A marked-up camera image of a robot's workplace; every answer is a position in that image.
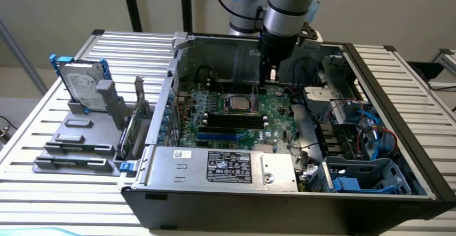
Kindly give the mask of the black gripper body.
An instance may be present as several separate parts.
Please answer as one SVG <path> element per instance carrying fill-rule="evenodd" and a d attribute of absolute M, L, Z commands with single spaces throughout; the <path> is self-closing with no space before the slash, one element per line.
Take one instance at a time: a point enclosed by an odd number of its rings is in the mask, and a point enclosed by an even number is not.
<path fill-rule="evenodd" d="M 270 32 L 261 32 L 257 49 L 270 65 L 278 65 L 292 55 L 297 35 L 278 36 Z"/>

